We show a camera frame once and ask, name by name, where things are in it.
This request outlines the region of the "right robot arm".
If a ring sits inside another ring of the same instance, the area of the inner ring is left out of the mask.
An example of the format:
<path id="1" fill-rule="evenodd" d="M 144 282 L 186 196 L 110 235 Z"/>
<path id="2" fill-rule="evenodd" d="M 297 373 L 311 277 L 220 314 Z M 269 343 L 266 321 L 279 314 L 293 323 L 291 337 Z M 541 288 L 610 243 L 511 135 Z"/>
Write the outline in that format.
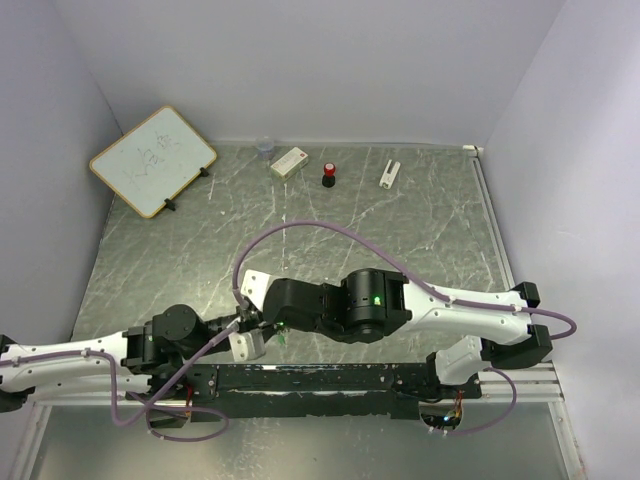
<path id="1" fill-rule="evenodd" d="M 526 369 L 553 349 L 548 328 L 531 320 L 532 301 L 517 290 L 491 295 L 447 289 L 435 294 L 400 272 L 368 268 L 352 272 L 338 285 L 249 270 L 240 292 L 264 325 L 339 343 L 370 344 L 427 330 L 459 335 L 457 343 L 426 361 L 425 388 L 439 398 L 488 367 Z"/>

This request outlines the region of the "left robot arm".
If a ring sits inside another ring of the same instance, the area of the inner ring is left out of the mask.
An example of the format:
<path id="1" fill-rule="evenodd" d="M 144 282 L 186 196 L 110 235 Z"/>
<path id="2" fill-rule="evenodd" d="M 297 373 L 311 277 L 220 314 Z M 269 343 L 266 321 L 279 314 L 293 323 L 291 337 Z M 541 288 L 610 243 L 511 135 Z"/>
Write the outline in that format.
<path id="1" fill-rule="evenodd" d="M 50 345 L 25 345 L 1 337 L 1 411 L 28 400 L 88 392 L 109 377 L 111 397 L 141 381 L 141 391 L 165 399 L 181 395 L 186 368 L 199 358 L 229 351 L 242 334 L 261 335 L 262 314 L 254 306 L 204 321 L 184 304 L 167 308 L 141 326 L 100 338 Z"/>

